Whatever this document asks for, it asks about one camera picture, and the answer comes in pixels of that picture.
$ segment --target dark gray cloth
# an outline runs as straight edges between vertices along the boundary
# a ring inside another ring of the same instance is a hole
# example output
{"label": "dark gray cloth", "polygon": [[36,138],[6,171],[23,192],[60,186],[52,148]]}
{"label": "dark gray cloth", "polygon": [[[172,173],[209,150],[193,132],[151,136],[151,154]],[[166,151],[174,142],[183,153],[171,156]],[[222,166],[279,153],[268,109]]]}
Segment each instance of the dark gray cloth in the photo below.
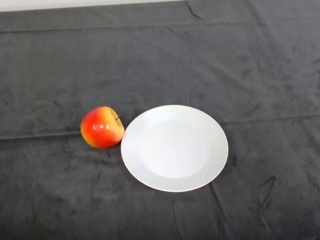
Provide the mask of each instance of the dark gray cloth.
{"label": "dark gray cloth", "polygon": [[[1,240],[316,240],[320,1],[198,0],[0,13]],[[79,134],[110,106],[216,119],[212,183],[149,188]]]}

